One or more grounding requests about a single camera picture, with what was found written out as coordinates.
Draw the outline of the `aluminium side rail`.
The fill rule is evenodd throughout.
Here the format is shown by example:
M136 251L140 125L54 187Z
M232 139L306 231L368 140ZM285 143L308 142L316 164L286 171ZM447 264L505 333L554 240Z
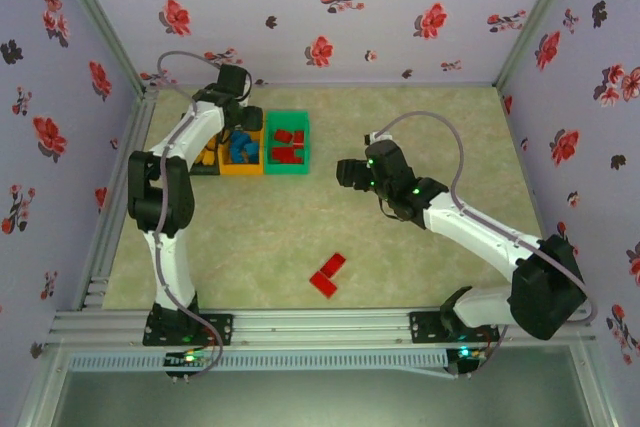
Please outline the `aluminium side rail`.
M98 215L96 231L72 301L73 311L81 311L85 307L85 300L94 278L103 282L109 281L122 227L127 216L128 158L134 150L141 150L144 147L157 97L157 90L147 89L132 104L123 143L117 152L105 201Z

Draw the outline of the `black plastic bin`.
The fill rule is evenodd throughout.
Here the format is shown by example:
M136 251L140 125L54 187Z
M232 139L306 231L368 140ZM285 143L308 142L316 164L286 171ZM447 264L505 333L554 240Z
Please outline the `black plastic bin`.
M220 169L219 169L219 164L220 164L220 162L219 162L218 148L219 148L219 146L221 145L221 141L223 140L224 133L225 133L225 128L222 128L221 130L219 130L219 131L215 134L215 135L217 135L217 134L219 134L219 135L220 135L220 143L219 143L219 145L217 146L217 149L216 149L216 151L217 151L217 155L216 155L216 157L217 157L217 162L216 162L216 164L215 164L213 167L205 167L205 166L203 166L203 165L198 165L198 164L196 164L196 163L195 163L195 161L196 161L196 157L197 157L197 156L198 156L198 154L202 151L202 149L206 146L207 142L208 142L208 141L213 137L213 136L212 136L212 137L211 137L211 138L206 142L206 144L205 144L205 145L200 149L200 151L198 152L198 154L196 155L196 157L195 157L195 159L194 159L194 162L193 162L193 164L192 164L192 166L191 166L191 168L190 168L190 174L191 174L192 176L207 176L207 175L209 175L209 176L217 176L217 175L219 175L219 174L220 174Z

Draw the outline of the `aluminium frame leg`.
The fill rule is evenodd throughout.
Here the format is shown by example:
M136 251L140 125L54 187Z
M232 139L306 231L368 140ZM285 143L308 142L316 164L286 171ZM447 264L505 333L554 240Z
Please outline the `aluminium frame leg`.
M580 341L570 351L591 427L619 427L596 346Z
M61 346L48 348L31 382L17 427L53 427L66 381L70 354Z

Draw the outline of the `aluminium corner post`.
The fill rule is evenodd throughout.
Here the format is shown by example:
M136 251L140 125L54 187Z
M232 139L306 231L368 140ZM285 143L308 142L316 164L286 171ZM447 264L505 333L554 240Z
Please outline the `aluminium corner post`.
M86 15L97 29L105 46L116 59L120 70L125 75L134 91L143 97L146 88L143 86L133 63L131 62L122 42L120 41L112 23L104 11L99 0L78 0Z
M555 0L536 0L531 12L528 14L526 25L519 34L514 47L509 52L493 86L501 91L517 71L519 65L526 57L527 49L533 42L537 29L548 16L548 12Z

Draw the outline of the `orange plastic bin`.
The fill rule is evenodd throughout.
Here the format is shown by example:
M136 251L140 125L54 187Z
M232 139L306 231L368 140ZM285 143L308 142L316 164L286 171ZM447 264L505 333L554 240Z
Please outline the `orange plastic bin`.
M258 164L232 164L229 159L229 148L232 145L230 137L231 132L226 131L224 133L221 145L218 148L219 155L219 169L220 174L223 176L235 175L235 176L255 176L262 175L264 173L265 164L265 128L266 122L264 118L263 128L260 131L247 131L237 128L235 131L243 131L250 134L252 141L260 143L259 163Z

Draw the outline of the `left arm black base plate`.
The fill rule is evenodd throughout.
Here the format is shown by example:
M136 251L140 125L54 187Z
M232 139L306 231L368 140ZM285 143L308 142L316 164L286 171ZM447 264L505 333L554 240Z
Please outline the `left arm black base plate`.
M206 314L200 316L216 329L223 346L231 342L234 317L231 314ZM150 347L206 347L215 344L212 331L185 315L182 311L170 311L169 316L151 312L143 332L142 344Z

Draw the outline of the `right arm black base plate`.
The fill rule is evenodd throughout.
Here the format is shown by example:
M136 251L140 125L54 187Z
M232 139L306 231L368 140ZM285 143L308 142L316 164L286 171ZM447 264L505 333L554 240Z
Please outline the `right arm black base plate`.
M410 312L409 331L414 344L493 343L500 338L495 327L468 327L455 314L440 311Z

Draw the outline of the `green plastic bin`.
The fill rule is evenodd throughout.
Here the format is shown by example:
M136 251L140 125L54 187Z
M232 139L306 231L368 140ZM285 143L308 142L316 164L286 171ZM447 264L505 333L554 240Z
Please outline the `green plastic bin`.
M305 163L293 165L288 163L274 163L271 158L271 149L276 146L293 147L290 144L276 142L273 134L276 129L284 129L294 134L297 130L305 132ZM306 175L310 171L311 135L310 118L307 111L302 110L270 110L266 114L265 128L265 164L264 172L267 175Z

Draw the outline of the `aluminium mounting rail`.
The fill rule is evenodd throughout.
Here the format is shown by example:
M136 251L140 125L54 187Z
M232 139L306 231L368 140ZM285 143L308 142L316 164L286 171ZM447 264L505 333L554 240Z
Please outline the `aluminium mounting rail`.
M229 348L369 349L414 347L409 313L401 309L229 310ZM60 312L46 338L65 347L140 347L147 313L139 310Z

